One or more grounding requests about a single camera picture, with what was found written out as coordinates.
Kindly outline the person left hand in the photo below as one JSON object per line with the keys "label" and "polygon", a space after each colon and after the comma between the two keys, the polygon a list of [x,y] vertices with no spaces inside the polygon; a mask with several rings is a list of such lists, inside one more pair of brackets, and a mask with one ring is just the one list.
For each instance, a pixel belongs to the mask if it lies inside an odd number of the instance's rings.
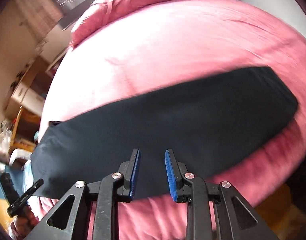
{"label": "person left hand", "polygon": [[32,229],[39,223],[38,217],[35,216],[31,207],[27,206],[26,217],[15,217],[9,227],[9,235],[11,239],[25,239]]}

